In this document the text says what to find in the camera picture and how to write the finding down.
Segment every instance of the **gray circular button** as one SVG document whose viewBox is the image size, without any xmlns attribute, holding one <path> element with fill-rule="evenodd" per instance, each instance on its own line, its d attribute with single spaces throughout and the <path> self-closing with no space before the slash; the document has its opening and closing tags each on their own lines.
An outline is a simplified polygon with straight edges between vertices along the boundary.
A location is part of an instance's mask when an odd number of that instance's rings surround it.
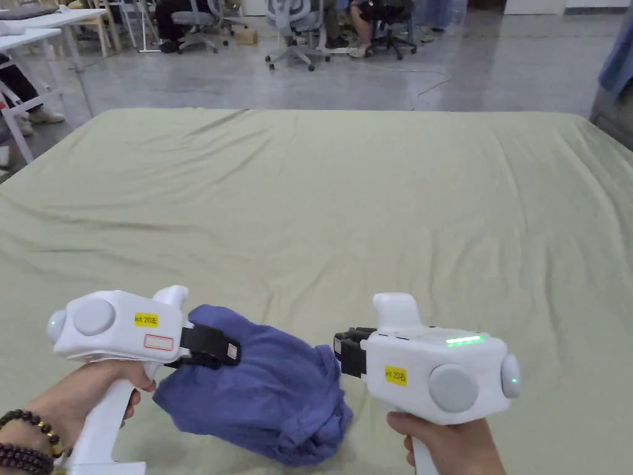
<svg viewBox="0 0 633 475">
<path fill-rule="evenodd" d="M 461 366 L 448 363 L 431 372 L 429 391 L 433 401 L 446 412 L 464 412 L 475 405 L 479 387 Z"/>
<path fill-rule="evenodd" d="M 48 319 L 48 326 L 46 327 L 46 334 L 52 344 L 57 343 L 61 336 L 61 331 L 64 329 L 64 323 L 66 322 L 66 311 L 58 310 L 51 315 Z"/>
<path fill-rule="evenodd" d="M 88 300 L 73 313 L 73 325 L 86 336 L 105 332 L 115 322 L 115 309 L 110 302 L 101 298 Z"/>
<path fill-rule="evenodd" d="M 508 399 L 521 395 L 521 368 L 512 354 L 507 354 L 501 363 L 501 389 Z"/>
</svg>

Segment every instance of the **black pants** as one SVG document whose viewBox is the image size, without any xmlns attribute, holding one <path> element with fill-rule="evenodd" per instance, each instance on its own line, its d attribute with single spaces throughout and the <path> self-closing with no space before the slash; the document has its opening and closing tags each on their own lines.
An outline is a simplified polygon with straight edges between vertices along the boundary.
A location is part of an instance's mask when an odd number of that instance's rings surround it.
<svg viewBox="0 0 633 475">
<path fill-rule="evenodd" d="M 200 12 L 211 13 L 206 0 L 196 0 Z M 162 39 L 178 41 L 184 35 L 185 27 L 176 25 L 172 21 L 172 13 L 177 11 L 191 11 L 189 0 L 159 0 L 156 4 L 154 17 L 158 26 L 158 36 Z"/>
<path fill-rule="evenodd" d="M 0 65 L 9 61 L 9 57 L 5 54 L 0 53 Z M 13 93 L 20 98 L 22 102 L 30 101 L 33 98 L 37 97 L 37 91 L 33 87 L 26 76 L 22 74 L 22 71 L 18 69 L 17 66 L 9 66 L 7 68 L 0 69 L 0 81 L 4 82 L 5 86 L 13 91 Z M 13 102 L 5 97 L 6 103 L 9 107 L 13 107 Z M 35 106 L 32 109 L 29 109 L 29 112 L 36 112 L 39 108 L 42 107 Z"/>
</svg>

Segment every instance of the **blue cloth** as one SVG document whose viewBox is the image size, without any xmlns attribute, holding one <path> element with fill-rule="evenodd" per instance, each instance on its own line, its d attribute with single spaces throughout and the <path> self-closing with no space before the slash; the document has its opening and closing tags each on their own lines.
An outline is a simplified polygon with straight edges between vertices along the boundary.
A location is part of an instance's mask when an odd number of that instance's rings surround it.
<svg viewBox="0 0 633 475">
<path fill-rule="evenodd" d="M 310 345 L 225 307 L 202 305 L 189 321 L 222 330 L 242 345 L 242 360 L 218 370 L 181 366 L 154 401 L 185 432 L 210 434 L 287 466 L 333 456 L 352 419 L 329 346 Z"/>
<path fill-rule="evenodd" d="M 600 85 L 616 100 L 633 78 L 633 16 L 615 41 L 599 77 Z"/>
</svg>

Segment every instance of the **sneaker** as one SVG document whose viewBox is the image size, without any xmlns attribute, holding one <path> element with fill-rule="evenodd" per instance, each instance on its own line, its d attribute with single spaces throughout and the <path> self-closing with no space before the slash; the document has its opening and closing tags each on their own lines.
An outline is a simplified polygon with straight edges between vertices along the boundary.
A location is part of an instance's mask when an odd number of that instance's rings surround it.
<svg viewBox="0 0 633 475">
<path fill-rule="evenodd" d="M 28 114 L 28 121 L 34 125 L 58 124 L 60 122 L 65 122 L 66 117 L 63 114 L 58 114 L 42 106 L 35 112 Z"/>
<path fill-rule="evenodd" d="M 18 123 L 18 127 L 20 128 L 20 132 L 25 137 L 30 137 L 33 135 L 33 127 L 31 126 L 31 122 L 26 117 L 22 117 L 21 115 L 17 115 L 15 117 L 15 122 Z"/>
<path fill-rule="evenodd" d="M 328 38 L 325 41 L 325 47 L 327 49 L 347 48 L 348 46 L 349 41 L 342 36 L 339 36 L 338 38 Z"/>
</svg>

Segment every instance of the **person's leg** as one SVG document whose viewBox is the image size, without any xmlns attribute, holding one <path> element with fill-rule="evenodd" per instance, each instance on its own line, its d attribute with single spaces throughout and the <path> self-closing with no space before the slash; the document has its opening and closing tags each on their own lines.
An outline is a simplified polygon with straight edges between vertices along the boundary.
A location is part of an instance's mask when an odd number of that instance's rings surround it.
<svg viewBox="0 0 633 475">
<path fill-rule="evenodd" d="M 160 0 L 156 3 L 154 18 L 158 27 L 158 36 L 165 40 L 161 44 L 161 51 L 173 53 L 178 50 L 178 40 L 182 37 L 183 29 L 172 20 L 172 13 L 177 11 L 191 11 L 189 0 Z"/>
<path fill-rule="evenodd" d="M 320 0 L 310 0 L 310 10 L 318 11 L 319 7 Z M 348 46 L 347 40 L 341 36 L 336 0 L 323 0 L 323 24 L 327 36 L 326 48 L 346 48 Z"/>
<path fill-rule="evenodd" d="M 362 18 L 363 12 L 356 1 L 352 2 L 349 14 L 356 34 L 358 34 L 358 46 L 350 51 L 349 55 L 353 58 L 364 58 L 367 48 L 372 43 L 372 26 Z"/>
<path fill-rule="evenodd" d="M 0 54 L 0 64 L 6 63 L 7 61 L 9 61 L 9 58 L 4 54 Z M 12 65 L 0 69 L 0 81 L 2 81 L 6 87 L 11 89 L 23 103 L 38 96 L 37 90 L 33 87 L 33 84 L 29 82 L 17 66 Z M 10 100 L 8 100 L 8 98 L 7 105 L 9 107 L 13 107 L 13 104 Z M 28 109 L 27 112 L 28 120 L 33 124 L 57 124 L 66 120 L 66 117 L 62 114 L 57 114 L 41 104 L 31 107 L 31 109 Z"/>
</svg>

